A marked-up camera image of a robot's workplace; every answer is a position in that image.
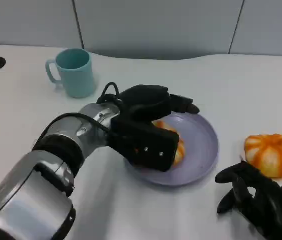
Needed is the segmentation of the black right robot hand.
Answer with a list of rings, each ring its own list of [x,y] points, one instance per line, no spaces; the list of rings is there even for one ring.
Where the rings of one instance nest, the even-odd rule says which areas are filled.
[[[236,209],[265,239],[282,240],[282,186],[245,161],[220,171],[215,182],[232,185],[217,214]]]

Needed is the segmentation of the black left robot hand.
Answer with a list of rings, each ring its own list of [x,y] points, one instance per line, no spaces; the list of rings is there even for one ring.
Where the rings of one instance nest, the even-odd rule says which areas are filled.
[[[123,114],[136,122],[149,123],[170,115],[172,112],[197,115],[200,110],[193,100],[168,93],[159,85],[137,85],[119,95],[123,103]]]

